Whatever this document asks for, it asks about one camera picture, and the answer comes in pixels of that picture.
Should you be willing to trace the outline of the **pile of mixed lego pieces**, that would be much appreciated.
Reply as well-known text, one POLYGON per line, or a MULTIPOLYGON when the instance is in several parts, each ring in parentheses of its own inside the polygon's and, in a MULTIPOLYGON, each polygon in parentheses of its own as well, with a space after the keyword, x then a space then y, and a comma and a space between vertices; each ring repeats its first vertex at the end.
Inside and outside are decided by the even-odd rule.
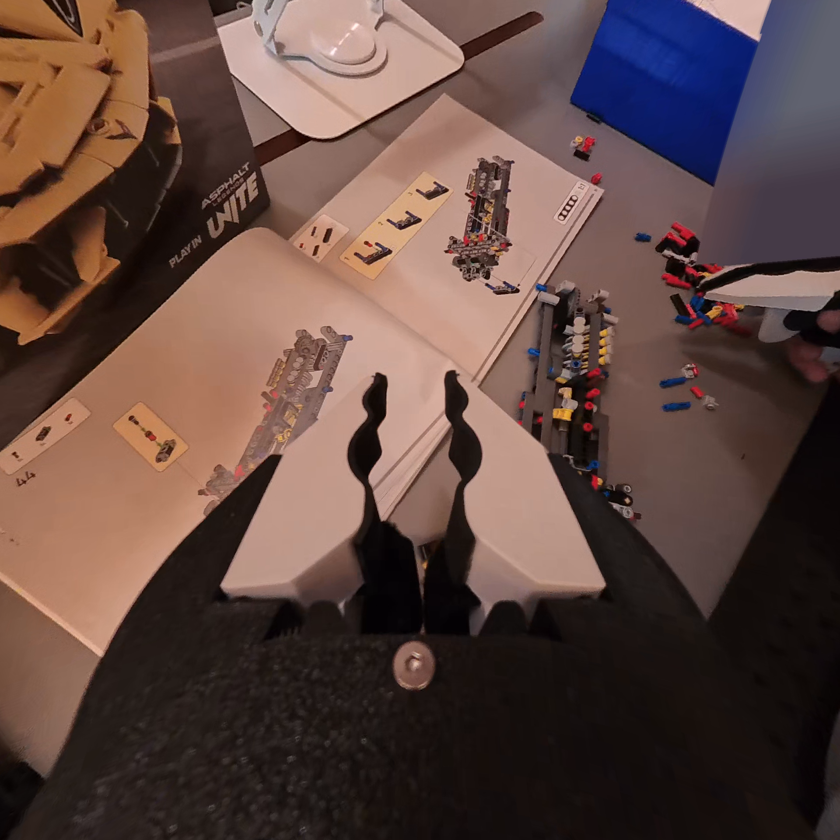
POLYGON ((655 250, 665 258, 661 279, 675 292, 670 300, 675 308, 675 322, 690 330, 718 326, 745 338, 753 332, 742 322, 744 305, 719 303, 706 298, 702 284, 723 271, 717 263, 698 260, 700 241, 693 230, 679 222, 670 225, 655 250))

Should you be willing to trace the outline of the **person's right hand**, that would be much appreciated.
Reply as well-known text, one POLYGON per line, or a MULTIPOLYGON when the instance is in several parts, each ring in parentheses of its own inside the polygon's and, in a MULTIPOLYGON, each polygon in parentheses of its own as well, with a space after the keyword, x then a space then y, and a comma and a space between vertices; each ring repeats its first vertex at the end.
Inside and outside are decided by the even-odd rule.
MULTIPOLYGON (((839 310, 820 312, 816 325, 827 334, 838 335, 839 310)), ((831 366, 823 360, 822 347, 803 340, 803 337, 797 334, 786 342, 786 348, 789 361, 808 382, 820 384, 831 376, 838 380, 838 364, 831 366)))

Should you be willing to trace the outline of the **long lego chassis assembly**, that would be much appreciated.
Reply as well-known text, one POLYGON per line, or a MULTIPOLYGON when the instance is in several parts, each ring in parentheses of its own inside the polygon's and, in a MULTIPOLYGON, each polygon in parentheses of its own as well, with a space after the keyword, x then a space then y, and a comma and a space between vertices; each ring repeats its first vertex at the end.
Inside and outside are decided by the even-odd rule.
POLYGON ((537 284, 539 335, 528 350, 533 384, 521 394, 518 423, 550 455, 587 480, 624 519, 638 522, 633 489, 606 479, 609 418, 602 397, 610 376, 617 317, 608 292, 583 298, 569 281, 537 284))

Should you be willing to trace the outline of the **thick open lego instruction booklet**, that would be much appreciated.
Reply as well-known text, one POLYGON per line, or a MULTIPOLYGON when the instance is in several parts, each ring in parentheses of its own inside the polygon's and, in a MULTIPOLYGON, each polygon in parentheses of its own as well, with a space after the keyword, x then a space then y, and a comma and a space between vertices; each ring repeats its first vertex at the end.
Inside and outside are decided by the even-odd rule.
POLYGON ((102 656, 184 537, 374 373, 391 512, 455 367, 277 234, 240 234, 2 448, 2 582, 102 656))

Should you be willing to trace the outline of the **crumpled white paper bag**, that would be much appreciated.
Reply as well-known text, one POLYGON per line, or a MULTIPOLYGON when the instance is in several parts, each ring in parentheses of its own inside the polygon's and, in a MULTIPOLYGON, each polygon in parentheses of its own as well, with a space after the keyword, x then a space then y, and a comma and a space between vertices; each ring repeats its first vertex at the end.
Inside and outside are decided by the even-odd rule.
POLYGON ((729 27, 737 29, 752 40, 760 41, 763 22, 771 1, 689 1, 689 3, 729 27))

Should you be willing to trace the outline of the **black perforated panel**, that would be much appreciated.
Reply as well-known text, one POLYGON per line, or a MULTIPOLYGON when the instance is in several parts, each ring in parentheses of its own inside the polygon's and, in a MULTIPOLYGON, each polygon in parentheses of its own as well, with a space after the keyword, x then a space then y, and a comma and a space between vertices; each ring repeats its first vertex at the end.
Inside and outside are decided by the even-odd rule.
POLYGON ((839 703, 839 389, 822 399, 710 618, 815 825, 839 703))

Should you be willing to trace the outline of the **blue plastic bin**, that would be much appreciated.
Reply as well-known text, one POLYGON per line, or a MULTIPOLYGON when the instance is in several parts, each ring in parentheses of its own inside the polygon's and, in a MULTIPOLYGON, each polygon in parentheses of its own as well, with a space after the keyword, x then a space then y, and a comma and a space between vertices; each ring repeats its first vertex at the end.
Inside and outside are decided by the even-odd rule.
POLYGON ((714 186, 758 41, 683 1, 610 1, 570 103, 714 186))

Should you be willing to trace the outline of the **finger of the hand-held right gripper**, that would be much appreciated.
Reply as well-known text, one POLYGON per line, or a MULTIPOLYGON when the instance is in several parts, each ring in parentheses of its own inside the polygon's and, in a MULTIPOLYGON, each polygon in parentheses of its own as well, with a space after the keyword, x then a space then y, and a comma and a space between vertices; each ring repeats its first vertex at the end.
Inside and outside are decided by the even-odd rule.
POLYGON ((820 274, 839 271, 838 257, 759 262, 742 266, 726 266, 704 279, 697 289, 712 292, 749 277, 782 277, 795 272, 820 274))
POLYGON ((838 291, 838 272, 791 272, 709 283, 706 298, 745 307, 819 312, 838 291))

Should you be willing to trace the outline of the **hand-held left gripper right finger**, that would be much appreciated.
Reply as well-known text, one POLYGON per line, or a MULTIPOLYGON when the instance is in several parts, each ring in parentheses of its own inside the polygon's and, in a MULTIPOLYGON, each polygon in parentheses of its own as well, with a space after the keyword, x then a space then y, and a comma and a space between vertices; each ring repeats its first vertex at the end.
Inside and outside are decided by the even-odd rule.
POLYGON ((445 532, 445 628, 478 631, 498 604, 596 598, 604 576, 549 456, 456 371, 445 374, 458 481, 445 532))

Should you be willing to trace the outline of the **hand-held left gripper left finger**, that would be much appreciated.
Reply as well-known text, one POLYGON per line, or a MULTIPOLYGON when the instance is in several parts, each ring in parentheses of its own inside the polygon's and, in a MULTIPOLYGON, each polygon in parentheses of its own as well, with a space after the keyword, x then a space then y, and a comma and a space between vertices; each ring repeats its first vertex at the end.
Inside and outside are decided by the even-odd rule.
POLYGON ((361 380, 285 449, 222 580, 232 599, 287 599, 341 605, 362 586, 354 539, 364 518, 372 466, 382 456, 378 427, 387 379, 361 380), (374 454, 361 477, 350 464, 356 433, 371 429, 374 454))

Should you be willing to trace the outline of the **lego box with yellow car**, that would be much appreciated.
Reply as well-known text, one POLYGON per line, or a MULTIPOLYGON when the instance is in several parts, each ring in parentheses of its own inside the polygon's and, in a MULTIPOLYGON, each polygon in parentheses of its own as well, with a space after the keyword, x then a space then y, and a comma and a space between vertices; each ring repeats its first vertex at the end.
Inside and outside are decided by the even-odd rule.
POLYGON ((268 207, 220 6, 1 2, 2 445, 268 207))

